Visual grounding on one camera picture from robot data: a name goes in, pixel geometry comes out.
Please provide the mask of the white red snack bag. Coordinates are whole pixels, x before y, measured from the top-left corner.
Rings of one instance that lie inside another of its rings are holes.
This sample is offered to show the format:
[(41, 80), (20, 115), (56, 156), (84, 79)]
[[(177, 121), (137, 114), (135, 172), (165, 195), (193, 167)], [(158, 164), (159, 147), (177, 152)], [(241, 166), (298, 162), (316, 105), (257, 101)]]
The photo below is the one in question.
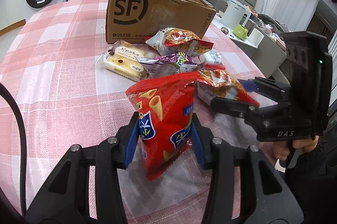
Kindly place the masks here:
[(212, 49), (212, 50), (200, 55), (199, 60), (200, 60), (201, 63), (204, 64), (204, 66), (208, 65), (208, 66), (211, 66), (211, 67), (215, 67), (216, 69), (218, 69), (218, 68), (225, 69), (225, 65), (223, 64), (222, 56), (215, 49)]

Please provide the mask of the pink plaid tablecloth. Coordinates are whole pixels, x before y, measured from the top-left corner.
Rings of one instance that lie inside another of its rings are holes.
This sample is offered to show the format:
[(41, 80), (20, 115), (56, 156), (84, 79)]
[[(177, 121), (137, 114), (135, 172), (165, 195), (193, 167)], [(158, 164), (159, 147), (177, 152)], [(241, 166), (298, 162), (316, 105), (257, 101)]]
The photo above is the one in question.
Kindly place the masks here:
[[(98, 63), (108, 49), (108, 0), (73, 0), (31, 17), (1, 63), (1, 83), (15, 98), (26, 129), (26, 199), (31, 202), (73, 144), (89, 147), (128, 124), (132, 81)], [(136, 152), (118, 178), (130, 223), (201, 223), (211, 172), (185, 151), (155, 181)]]

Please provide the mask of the red corn snack bag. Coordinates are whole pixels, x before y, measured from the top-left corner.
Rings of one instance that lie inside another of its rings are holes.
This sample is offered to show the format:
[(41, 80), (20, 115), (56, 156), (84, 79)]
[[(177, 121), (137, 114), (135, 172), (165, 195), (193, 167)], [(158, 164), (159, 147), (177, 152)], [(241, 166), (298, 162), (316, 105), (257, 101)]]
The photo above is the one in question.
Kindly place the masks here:
[(126, 90), (138, 112), (146, 177), (156, 180), (190, 147), (198, 72), (141, 80)]

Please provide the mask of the white electric kettle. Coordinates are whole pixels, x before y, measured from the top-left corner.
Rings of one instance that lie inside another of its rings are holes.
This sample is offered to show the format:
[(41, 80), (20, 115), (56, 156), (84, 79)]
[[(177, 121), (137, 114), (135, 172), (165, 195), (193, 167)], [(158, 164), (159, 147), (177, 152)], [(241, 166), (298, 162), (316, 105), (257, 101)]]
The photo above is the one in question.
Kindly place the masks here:
[(220, 22), (227, 28), (234, 29), (238, 25), (245, 26), (250, 18), (250, 9), (237, 2), (236, 0), (229, 0), (228, 6), (222, 15)]

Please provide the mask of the white cup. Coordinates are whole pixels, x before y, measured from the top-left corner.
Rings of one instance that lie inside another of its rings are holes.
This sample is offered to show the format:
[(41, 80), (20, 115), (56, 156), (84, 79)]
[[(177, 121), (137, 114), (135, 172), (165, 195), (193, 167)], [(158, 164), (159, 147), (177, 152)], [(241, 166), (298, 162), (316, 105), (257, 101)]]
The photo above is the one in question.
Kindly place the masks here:
[(253, 28), (252, 32), (247, 37), (247, 40), (258, 47), (264, 37), (265, 36), (258, 29)]

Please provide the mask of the cream sandwich cake pack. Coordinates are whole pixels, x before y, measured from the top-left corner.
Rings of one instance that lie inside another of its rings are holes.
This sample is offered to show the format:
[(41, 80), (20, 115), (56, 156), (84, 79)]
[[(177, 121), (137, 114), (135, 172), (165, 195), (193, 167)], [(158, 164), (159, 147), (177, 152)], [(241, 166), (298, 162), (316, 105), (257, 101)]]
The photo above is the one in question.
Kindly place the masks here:
[(100, 55), (96, 62), (123, 77), (139, 81), (145, 79), (148, 72), (139, 63), (138, 58), (154, 59), (157, 56), (159, 53), (147, 44), (131, 44), (119, 40)]

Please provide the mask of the green cup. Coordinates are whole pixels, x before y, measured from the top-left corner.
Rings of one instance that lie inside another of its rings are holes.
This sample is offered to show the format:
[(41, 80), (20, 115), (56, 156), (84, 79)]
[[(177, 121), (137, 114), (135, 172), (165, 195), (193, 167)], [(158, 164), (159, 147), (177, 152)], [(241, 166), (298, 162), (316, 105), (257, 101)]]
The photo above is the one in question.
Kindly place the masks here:
[(239, 24), (237, 25), (234, 29), (233, 29), (233, 34), (241, 39), (241, 40), (245, 40), (247, 38), (247, 34), (248, 34), (248, 29), (245, 28), (245, 26)]

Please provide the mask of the brown SF cardboard box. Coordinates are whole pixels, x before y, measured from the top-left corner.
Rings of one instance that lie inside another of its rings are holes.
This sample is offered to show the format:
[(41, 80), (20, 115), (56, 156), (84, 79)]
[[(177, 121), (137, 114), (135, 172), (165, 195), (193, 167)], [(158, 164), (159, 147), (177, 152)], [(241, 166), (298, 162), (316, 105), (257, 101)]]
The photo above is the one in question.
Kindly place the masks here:
[(167, 27), (204, 37), (215, 14), (204, 0), (108, 0), (106, 42), (143, 43)]

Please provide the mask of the white marble coffee table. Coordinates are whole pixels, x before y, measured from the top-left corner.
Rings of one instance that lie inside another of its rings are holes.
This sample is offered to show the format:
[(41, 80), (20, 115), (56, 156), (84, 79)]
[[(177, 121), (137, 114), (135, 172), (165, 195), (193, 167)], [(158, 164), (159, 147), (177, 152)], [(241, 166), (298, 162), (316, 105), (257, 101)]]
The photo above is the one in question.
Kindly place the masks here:
[(228, 28), (227, 36), (253, 61), (265, 77), (286, 82), (279, 67), (286, 59), (286, 53), (277, 42), (263, 34), (262, 41), (255, 45), (248, 39), (241, 40)]

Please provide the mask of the orange noodle snack bag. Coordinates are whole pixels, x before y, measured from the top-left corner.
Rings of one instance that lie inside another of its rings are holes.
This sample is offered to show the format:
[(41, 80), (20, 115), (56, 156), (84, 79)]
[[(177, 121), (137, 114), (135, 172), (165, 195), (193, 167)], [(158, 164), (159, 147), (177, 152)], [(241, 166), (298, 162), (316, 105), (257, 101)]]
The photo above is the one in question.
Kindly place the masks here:
[(242, 84), (224, 69), (199, 70), (197, 96), (210, 106), (216, 97), (242, 101), (260, 107), (260, 104), (246, 92)]
[(146, 40), (146, 44), (157, 50), (161, 56), (183, 52), (190, 57), (203, 55), (214, 46), (214, 43), (202, 40), (192, 31), (173, 27), (159, 30)]

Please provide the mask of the purple snack bag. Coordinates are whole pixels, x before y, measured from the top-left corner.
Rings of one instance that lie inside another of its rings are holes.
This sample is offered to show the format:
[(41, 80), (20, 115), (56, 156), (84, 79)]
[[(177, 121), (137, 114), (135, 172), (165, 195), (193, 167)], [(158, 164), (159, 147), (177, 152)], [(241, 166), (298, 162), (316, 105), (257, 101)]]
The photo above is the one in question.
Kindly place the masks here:
[(136, 59), (148, 72), (150, 78), (197, 71), (204, 67), (203, 63), (195, 63), (192, 57), (187, 56), (184, 52), (157, 56), (155, 58), (137, 57)]

